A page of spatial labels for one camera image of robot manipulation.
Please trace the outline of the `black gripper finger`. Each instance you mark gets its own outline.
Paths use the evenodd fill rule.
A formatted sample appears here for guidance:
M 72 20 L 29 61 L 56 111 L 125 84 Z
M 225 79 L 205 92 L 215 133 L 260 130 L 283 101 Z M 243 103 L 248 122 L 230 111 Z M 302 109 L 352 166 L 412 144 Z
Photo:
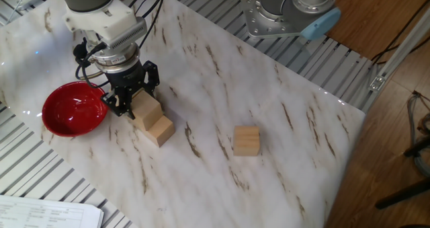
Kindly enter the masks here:
M 129 87 L 115 87 L 101 96 L 101 101 L 116 115 L 135 119 L 132 113 L 133 90 Z
M 158 67 L 151 61 L 145 62 L 142 67 L 147 76 L 147 80 L 144 80 L 144 90 L 153 97 L 155 87 L 160 84 Z

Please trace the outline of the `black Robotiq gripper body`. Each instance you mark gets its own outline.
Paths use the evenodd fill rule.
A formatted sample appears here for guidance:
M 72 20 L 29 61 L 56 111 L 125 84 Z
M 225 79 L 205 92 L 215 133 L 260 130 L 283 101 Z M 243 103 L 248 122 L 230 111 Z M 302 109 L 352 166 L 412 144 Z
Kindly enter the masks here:
M 130 87 L 137 84 L 139 81 L 144 81 L 145 74 L 142 63 L 137 61 L 136 64 L 125 71 L 119 73 L 108 73 L 107 79 L 112 88 Z

